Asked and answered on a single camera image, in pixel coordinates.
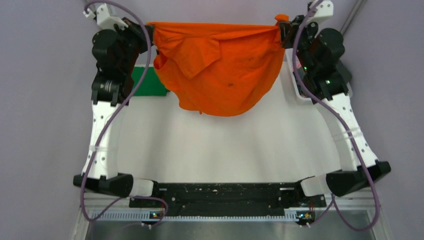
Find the orange t shirt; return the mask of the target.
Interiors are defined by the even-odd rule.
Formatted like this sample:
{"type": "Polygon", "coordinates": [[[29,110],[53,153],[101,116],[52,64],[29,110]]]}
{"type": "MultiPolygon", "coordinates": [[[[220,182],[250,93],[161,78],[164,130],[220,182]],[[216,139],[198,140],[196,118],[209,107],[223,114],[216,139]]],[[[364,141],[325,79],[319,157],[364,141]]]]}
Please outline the orange t shirt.
{"type": "Polygon", "coordinates": [[[241,115],[271,90],[283,65],[277,24],[156,21],[151,26],[154,71],[187,111],[241,115]]]}

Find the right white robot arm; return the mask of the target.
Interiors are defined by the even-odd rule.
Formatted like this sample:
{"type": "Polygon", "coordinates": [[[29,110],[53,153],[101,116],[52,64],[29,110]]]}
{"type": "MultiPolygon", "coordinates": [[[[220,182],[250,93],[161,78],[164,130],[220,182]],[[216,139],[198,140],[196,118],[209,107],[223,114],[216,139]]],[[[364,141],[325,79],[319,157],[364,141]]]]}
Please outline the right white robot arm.
{"type": "Polygon", "coordinates": [[[352,75],[341,62],[345,53],[342,33],[319,27],[333,14],[330,0],[311,0],[305,15],[277,24],[295,94],[321,114],[340,161],[339,170],[300,181],[301,187],[293,192],[299,206],[307,206],[317,195],[343,197],[372,188],[392,170],[372,151],[352,109],[352,75]]]}

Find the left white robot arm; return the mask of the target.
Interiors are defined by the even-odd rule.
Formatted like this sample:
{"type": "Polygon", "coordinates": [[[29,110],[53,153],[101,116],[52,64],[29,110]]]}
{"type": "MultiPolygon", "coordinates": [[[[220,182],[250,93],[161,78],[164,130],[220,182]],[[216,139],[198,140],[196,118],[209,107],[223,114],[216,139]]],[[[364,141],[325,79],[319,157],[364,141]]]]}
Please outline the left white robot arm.
{"type": "Polygon", "coordinates": [[[133,17],[118,17],[116,4],[94,0],[84,7],[84,15],[100,30],[92,38],[96,75],[91,84],[92,130],[87,160],[73,185],[82,191],[127,198],[141,196],[149,207],[160,202],[155,182],[118,171],[121,125],[130,98],[140,87],[132,73],[139,55],[152,53],[153,27],[133,17]]]}

